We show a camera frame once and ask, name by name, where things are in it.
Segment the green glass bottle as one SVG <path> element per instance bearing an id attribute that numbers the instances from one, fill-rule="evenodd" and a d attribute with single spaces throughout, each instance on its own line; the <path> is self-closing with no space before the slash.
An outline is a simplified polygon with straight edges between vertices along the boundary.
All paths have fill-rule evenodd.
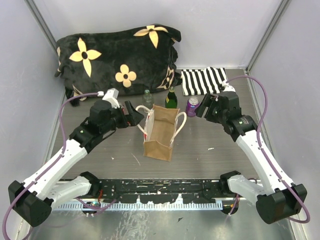
<path id="1" fill-rule="evenodd" d="M 175 94 L 175 87 L 171 86 L 167 97 L 165 98 L 165 108 L 176 109 L 178 107 L 178 98 Z"/>

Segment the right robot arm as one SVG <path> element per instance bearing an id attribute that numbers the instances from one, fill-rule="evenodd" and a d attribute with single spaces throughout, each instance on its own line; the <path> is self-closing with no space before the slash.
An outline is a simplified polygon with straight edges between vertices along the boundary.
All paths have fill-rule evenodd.
<path id="1" fill-rule="evenodd" d="M 299 214 L 307 190 L 281 169 L 264 143 L 258 126 L 249 115 L 243 115 L 235 92 L 207 93 L 196 109 L 197 117 L 221 124 L 224 131 L 242 149 L 250 160 L 261 185 L 248 180 L 234 170 L 219 179 L 219 191 L 225 197 L 238 194 L 251 202 L 266 224 Z"/>

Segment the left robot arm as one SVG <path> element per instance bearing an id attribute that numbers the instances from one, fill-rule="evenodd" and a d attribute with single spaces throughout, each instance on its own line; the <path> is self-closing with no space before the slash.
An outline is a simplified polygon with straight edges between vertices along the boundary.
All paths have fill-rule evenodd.
<path id="1" fill-rule="evenodd" d="M 117 129 L 137 126 L 144 115 L 130 101 L 127 112 L 116 99 L 98 100 L 89 116 L 74 129 L 60 151 L 23 182 L 13 181 L 8 187 L 11 208 L 31 227 L 41 225 L 59 205 L 80 196 L 95 198 L 100 193 L 100 181 L 90 172 L 83 172 L 69 183 L 56 183 L 77 162 Z"/>

